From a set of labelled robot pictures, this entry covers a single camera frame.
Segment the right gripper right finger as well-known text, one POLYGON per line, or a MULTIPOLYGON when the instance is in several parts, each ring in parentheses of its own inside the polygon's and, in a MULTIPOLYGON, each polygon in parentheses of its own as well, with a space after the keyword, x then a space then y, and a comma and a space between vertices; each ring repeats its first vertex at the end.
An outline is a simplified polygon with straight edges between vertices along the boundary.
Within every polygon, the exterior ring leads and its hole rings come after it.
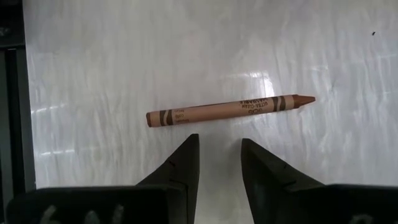
POLYGON ((255 224, 312 222, 305 191, 321 182, 248 138, 241 142, 241 167, 255 224))

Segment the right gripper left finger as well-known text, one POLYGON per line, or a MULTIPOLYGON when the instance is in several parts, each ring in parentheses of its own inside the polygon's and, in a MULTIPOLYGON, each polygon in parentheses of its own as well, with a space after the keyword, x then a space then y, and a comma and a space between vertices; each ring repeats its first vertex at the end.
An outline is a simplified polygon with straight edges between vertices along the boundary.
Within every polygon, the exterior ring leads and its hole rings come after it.
POLYGON ((167 223, 193 223, 200 176, 200 140, 189 137, 138 186, 162 187, 165 193, 167 223))

